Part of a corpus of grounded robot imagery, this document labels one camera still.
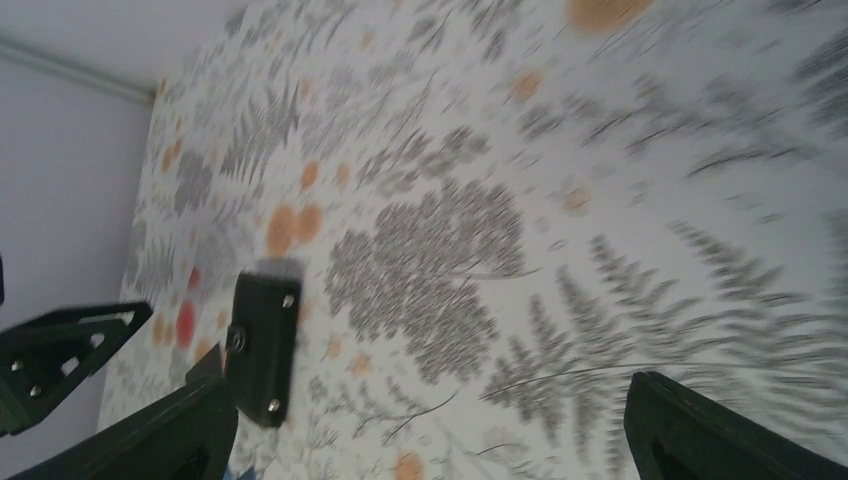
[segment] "white wall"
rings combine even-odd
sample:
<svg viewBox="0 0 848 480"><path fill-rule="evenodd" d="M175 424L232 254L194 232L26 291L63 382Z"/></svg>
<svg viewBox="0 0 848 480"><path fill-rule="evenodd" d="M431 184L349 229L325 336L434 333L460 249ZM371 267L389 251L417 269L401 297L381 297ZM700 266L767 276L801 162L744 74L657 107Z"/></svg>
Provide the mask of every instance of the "white wall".
<svg viewBox="0 0 848 480"><path fill-rule="evenodd" d="M118 299L149 122L146 107L0 61L0 330ZM103 378L0 439L0 478L93 434Z"/></svg>

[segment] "black mount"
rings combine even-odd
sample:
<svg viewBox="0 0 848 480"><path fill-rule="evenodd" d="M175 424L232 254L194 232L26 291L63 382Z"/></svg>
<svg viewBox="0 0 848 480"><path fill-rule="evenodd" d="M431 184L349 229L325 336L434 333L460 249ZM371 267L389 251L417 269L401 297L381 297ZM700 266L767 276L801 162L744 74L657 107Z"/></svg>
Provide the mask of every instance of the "black mount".
<svg viewBox="0 0 848 480"><path fill-rule="evenodd" d="M152 314L145 302L68 308L0 333L0 437L44 420Z"/></svg>
<svg viewBox="0 0 848 480"><path fill-rule="evenodd" d="M237 426L229 387L206 377L11 480L221 480Z"/></svg>

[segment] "gray fern leaf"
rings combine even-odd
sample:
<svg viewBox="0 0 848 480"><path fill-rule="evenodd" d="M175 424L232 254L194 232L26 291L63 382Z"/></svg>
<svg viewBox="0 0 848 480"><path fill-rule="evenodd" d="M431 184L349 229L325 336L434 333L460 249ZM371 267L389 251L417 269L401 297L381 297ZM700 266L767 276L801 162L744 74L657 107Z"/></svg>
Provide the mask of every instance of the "gray fern leaf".
<svg viewBox="0 0 848 480"><path fill-rule="evenodd" d="M331 313L349 307L360 341L403 334L425 383L479 375L498 331L472 280L508 278L524 265L512 196L503 185L447 181L418 204L390 204L375 227L373 236L348 231L333 248Z"/></svg>
<svg viewBox="0 0 848 480"><path fill-rule="evenodd" d="M748 259L742 249L685 223L675 222L670 229L713 267L719 299L741 302L719 314L726 334L723 350L743 365L767 368L755 376L761 388L751 398L768 425L799 441L832 438L833 421L841 416L837 405L848 398L833 375L834 353L844 344L832 334L828 316L781 314L784 305L810 299L802 293L769 292L782 268L765 268L762 259ZM779 373L799 368L794 376ZM814 450L819 445L819 440L805 444Z"/></svg>
<svg viewBox="0 0 848 480"><path fill-rule="evenodd" d="M703 299L687 297L664 307L666 296L677 281L651 286L656 270L640 271L638 262L627 263L625 257L616 255L603 235L592 239L592 259L605 275L602 281L609 286L610 295L620 297L616 304L625 308L625 315L632 321L638 336L636 348L642 354L665 362L682 362L710 347L694 339L699 327L708 322L692 325L680 321L682 314Z"/></svg>
<svg viewBox="0 0 848 480"><path fill-rule="evenodd" d="M557 444L558 430L565 418L559 381L553 378L536 381L535 378L539 372L558 374L562 369L570 369L574 361L569 360L568 353L573 345L567 333L556 332L541 298L535 295L530 299L530 325L538 352L531 352L521 339L510 338L512 358L498 357L497 371L489 380L484 395L496 405L517 408L523 423L538 418L548 440Z"/></svg>
<svg viewBox="0 0 848 480"><path fill-rule="evenodd" d="M266 88L264 110L253 103L248 112L241 116L234 129L233 139L221 164L221 173L239 180L251 181L255 175L261 177L271 154L277 146L288 145L289 135L296 132L300 113L297 110L298 90L289 93L286 80L282 96Z"/></svg>
<svg viewBox="0 0 848 480"><path fill-rule="evenodd" d="M826 217L830 235L834 240L838 265L832 281L828 306L843 318L848 330L848 209L837 210Z"/></svg>
<svg viewBox="0 0 848 480"><path fill-rule="evenodd" d="M848 29L836 33L795 69L814 106L813 123L829 126L836 138L848 136Z"/></svg>
<svg viewBox="0 0 848 480"><path fill-rule="evenodd" d="M154 241L141 257L138 275L131 285L143 298L151 300L167 290L174 279L174 246L170 241Z"/></svg>

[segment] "triangular hole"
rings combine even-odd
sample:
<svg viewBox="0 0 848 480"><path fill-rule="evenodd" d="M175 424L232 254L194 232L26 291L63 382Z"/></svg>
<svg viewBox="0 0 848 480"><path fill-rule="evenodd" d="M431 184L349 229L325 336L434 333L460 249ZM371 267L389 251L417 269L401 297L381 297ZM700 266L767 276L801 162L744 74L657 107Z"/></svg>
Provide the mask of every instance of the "triangular hole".
<svg viewBox="0 0 848 480"><path fill-rule="evenodd" d="M100 344L103 343L104 338L106 338L106 336L103 335L102 333L95 333L94 335L91 336L91 339L90 339L91 346L94 347L94 348L99 347Z"/></svg>
<svg viewBox="0 0 848 480"><path fill-rule="evenodd" d="M72 357L67 362L62 364L62 373L67 377L71 374L77 367L79 366L79 360L76 357Z"/></svg>

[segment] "floral wallpaper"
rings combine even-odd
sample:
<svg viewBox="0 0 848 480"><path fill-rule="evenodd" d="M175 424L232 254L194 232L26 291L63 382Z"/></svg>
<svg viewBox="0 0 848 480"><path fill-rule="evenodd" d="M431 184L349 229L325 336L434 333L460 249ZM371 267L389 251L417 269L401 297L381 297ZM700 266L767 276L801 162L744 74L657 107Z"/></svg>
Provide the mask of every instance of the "floral wallpaper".
<svg viewBox="0 0 848 480"><path fill-rule="evenodd" d="M658 370L848 463L848 2L288 0L162 81L100 427L303 265L227 478L632 479Z"/></svg>

